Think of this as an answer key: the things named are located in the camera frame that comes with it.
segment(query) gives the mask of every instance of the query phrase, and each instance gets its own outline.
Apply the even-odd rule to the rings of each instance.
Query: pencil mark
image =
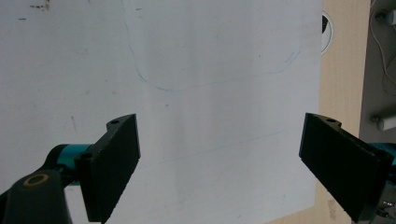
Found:
[[[44,11],[44,9],[48,11],[50,10],[50,0],[45,0],[43,5],[30,5],[30,7],[41,9],[41,11]]]
[[[74,116],[71,116],[70,118],[71,118],[72,121],[73,121],[73,127],[74,127],[74,129],[75,129],[75,132],[77,132],[77,127],[76,127],[76,122],[75,122],[75,120],[74,120]]]
[[[124,4],[123,1],[124,1],[124,0],[121,0],[122,8],[123,8],[123,11],[124,11],[124,24],[125,24],[126,31],[127,31],[127,33],[128,33],[128,47],[129,47],[129,51],[131,51],[132,59],[133,59],[133,61],[134,61],[134,69],[135,69],[137,75],[140,77],[140,81],[142,81],[142,82],[147,82],[147,80],[146,80],[146,79],[142,76],[142,74],[140,73],[140,70],[139,70],[139,68],[138,68],[138,66],[137,66],[137,60],[136,60],[136,57],[135,57],[135,55],[134,55],[134,49],[132,48],[131,31],[130,31],[130,29],[129,29],[129,25],[128,25],[127,18],[126,18],[127,12],[126,12],[125,4]]]
[[[130,49],[131,49],[131,52],[133,53],[133,57],[134,57],[134,52],[133,52],[133,50],[132,50],[131,45],[130,45]],[[140,78],[141,78],[145,83],[147,83],[148,85],[150,85],[151,87],[153,87],[153,88],[155,88],[155,89],[157,89],[157,90],[159,90],[159,91],[166,91],[166,92],[183,92],[183,91],[187,91],[187,90],[190,90],[190,89],[199,89],[199,88],[202,88],[202,87],[205,87],[205,86],[219,85],[219,84],[225,84],[225,83],[228,83],[228,82],[235,82],[235,81],[243,81],[243,80],[246,80],[246,79],[248,79],[248,78],[262,77],[262,76],[265,76],[265,75],[277,75],[277,74],[281,74],[281,73],[285,72],[286,70],[288,70],[288,69],[291,67],[291,65],[292,65],[292,64],[297,60],[297,58],[299,57],[300,53],[301,53],[301,51],[300,51],[299,49],[295,50],[295,51],[287,58],[287,60],[285,61],[285,64],[286,64],[286,65],[285,65],[284,67],[282,67],[281,69],[277,70],[277,71],[265,72],[265,73],[261,73],[261,74],[258,74],[258,75],[255,75],[255,76],[250,76],[250,77],[227,78],[227,79],[224,79],[224,80],[221,80],[221,81],[212,81],[212,82],[205,83],[205,84],[190,85],[190,86],[187,86],[187,87],[181,88],[181,89],[165,88],[165,87],[161,87],[161,86],[155,85],[155,84],[153,84],[152,82],[147,81],[147,79],[143,77],[143,75],[142,75],[142,74],[140,73],[140,71],[137,69],[137,65],[136,65],[135,67],[136,67],[136,71],[138,71],[138,75],[140,76]]]

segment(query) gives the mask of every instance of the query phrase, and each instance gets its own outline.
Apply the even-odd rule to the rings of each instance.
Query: white surface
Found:
[[[387,14],[387,23],[389,25],[395,25],[396,24],[396,10],[392,10]]]
[[[0,2],[0,190],[136,113],[142,159],[108,223],[263,223],[313,205],[298,151],[320,22],[317,0]]]

